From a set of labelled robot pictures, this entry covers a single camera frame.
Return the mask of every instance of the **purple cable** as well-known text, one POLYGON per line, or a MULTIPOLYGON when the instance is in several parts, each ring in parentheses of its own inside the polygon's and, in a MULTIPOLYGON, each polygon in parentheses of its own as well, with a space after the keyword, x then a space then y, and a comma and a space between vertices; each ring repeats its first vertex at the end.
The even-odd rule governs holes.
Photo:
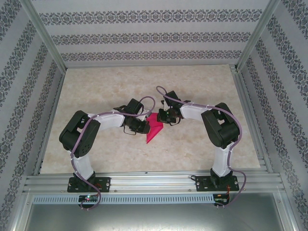
MULTIPOLYGON (((95 118, 97 118, 97 117, 100 117, 100 116, 102 116, 102 115, 107 115, 107 114, 116 114, 116 115, 123 115, 123 116, 124 116, 124 115, 125 115, 125 116, 134 116, 134 117, 143 116, 143 115, 146 116, 146 115, 150 114, 150 113, 154 110, 154 108, 155 108, 155 99, 154 99, 153 97, 151 97, 151 96, 144 96, 139 102, 141 102, 142 100, 144 100, 144 99, 146 99, 146 98, 150 98, 151 100, 153 100, 153 107, 152 107, 148 112, 146 112, 146 113, 136 115, 136 114, 121 113, 121 112, 103 112, 103 113, 99 113, 99 114, 97 114, 97 115, 92 116, 92 117, 86 122, 84 128, 82 129, 82 132, 80 133, 80 135, 79 135, 79 137, 78 137, 78 139, 77 139, 77 141, 76 141, 76 143, 75 143, 75 146, 74 146, 74 148, 73 148, 73 150, 72 150, 72 152, 71 152, 71 163, 72 163, 73 169, 74 169, 74 171, 75 171, 75 174, 76 174, 80 179, 82 179, 84 182, 86 182, 89 186, 91 186, 92 188, 94 188, 94 189, 97 191, 97 193, 98 193, 99 200, 98 200, 97 203, 96 203, 95 205, 93 205, 91 208, 87 208, 87 211, 92 210, 92 209, 94 209, 96 206, 98 206, 98 204, 101 202, 101 198, 102 198, 102 194, 101 194, 100 190, 99 190, 96 186, 94 186, 93 184, 91 184, 90 182, 88 182, 86 179, 84 179, 84 178, 79 174, 79 172, 77 171, 77 168, 76 168, 76 166, 75 166, 75 164, 74 164, 74 153, 75 153, 75 151, 76 151, 76 149, 77 149, 77 147, 78 147, 78 145, 79 145, 79 143, 80 143, 80 141, 81 141, 81 138, 82 138, 83 134, 85 133, 85 130, 86 130, 87 126, 89 125, 89 123, 91 122, 91 120, 93 120, 93 119, 95 119, 95 118)), ((81 207, 82 210, 84 209, 84 207, 82 207, 82 205, 83 205, 84 202, 85 202, 85 201, 82 201, 81 204, 80 204, 80 207, 81 207)))
POLYGON ((175 102, 182 103, 182 104, 187 104, 187 105, 191 105, 191 106, 205 107, 205 108, 210 108, 210 109, 215 109, 215 110, 221 111, 221 112, 223 112, 223 113, 229 115, 229 116, 236 122, 237 126, 239 127, 240 135, 239 135, 238 140, 237 140, 237 141, 230 147, 230 149, 229 149, 228 158, 227 158, 227 165, 228 165, 228 168, 229 168, 231 171, 241 173, 241 174, 244 176, 244 182, 243 182, 243 185, 242 185, 242 187, 240 188, 239 192, 238 192, 237 195, 235 196, 235 198, 234 198, 230 203, 228 203, 228 204, 226 205, 226 206, 229 206, 229 205, 232 204, 232 203, 238 198, 238 196, 241 194, 241 192, 243 191, 243 189, 244 189, 244 187, 245 187, 245 185, 246 185, 246 180, 247 180, 247 176, 246 176, 246 174, 245 174, 243 171, 235 170, 235 169, 231 168, 231 166, 230 166, 231 151, 232 151, 232 149, 235 147, 235 145, 238 144, 238 142, 241 140, 242 135, 243 135, 243 130, 242 130, 242 126, 241 126, 240 122, 237 120, 237 118, 236 118, 234 115, 232 115, 230 112, 228 112, 228 111, 226 111, 226 110, 224 110, 224 109, 222 109, 222 108, 215 107, 215 106, 211 106, 211 105, 203 105, 203 104, 197 104, 197 103, 187 103, 187 102, 183 102, 183 101, 180 101, 180 100, 176 100, 176 99, 173 99, 173 98, 171 98, 171 97, 169 97, 169 96, 166 96, 164 93, 162 93, 162 92, 159 90, 159 88, 163 89, 163 90, 165 91, 165 93, 167 93, 167 91, 166 91, 165 88, 163 88, 162 86, 157 86, 157 87, 156 87, 156 90, 157 90, 161 95, 163 95, 165 98, 170 99, 170 100, 173 100, 173 101, 175 101, 175 102))

